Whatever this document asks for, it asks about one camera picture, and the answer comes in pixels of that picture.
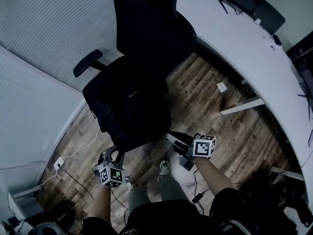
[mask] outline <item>chair backrest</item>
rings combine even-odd
[[[191,24],[177,0],[114,0],[117,49],[140,65],[167,76],[196,47]]]

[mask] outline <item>desk leg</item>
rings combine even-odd
[[[273,172],[276,172],[276,173],[280,173],[281,175],[285,175],[287,177],[291,177],[291,178],[295,178],[295,179],[304,181],[303,175],[299,174],[299,173],[295,173],[295,172],[292,172],[292,171],[289,171],[289,170],[283,170],[283,169],[280,169],[280,168],[277,168],[277,167],[273,167],[273,166],[270,168],[270,170],[273,171]]]
[[[254,96],[250,99],[244,100],[242,102],[239,102],[237,104],[225,107],[224,109],[221,110],[221,114],[222,115],[226,115],[226,114],[230,114],[233,112],[238,112],[238,111],[242,111],[245,109],[249,109],[255,106],[259,106],[264,104],[264,101],[259,98],[258,96]]]

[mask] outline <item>black office chair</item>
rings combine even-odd
[[[157,140],[171,126],[165,78],[196,46],[195,31],[176,2],[114,0],[116,45],[124,56],[105,66],[95,50],[74,68],[75,77],[89,66],[101,71],[83,95],[120,152]]]

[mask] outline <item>forearm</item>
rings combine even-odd
[[[89,211],[89,217],[98,217],[111,224],[111,188],[100,186]]]
[[[234,188],[230,179],[221,173],[207,158],[196,157],[193,159],[193,163],[198,168],[214,196],[225,188]]]

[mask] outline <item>white cube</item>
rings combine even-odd
[[[100,172],[101,184],[112,188],[118,187],[124,182],[124,171],[107,165]]]
[[[215,151],[216,137],[201,135],[194,139],[194,157],[211,157],[212,153]]]

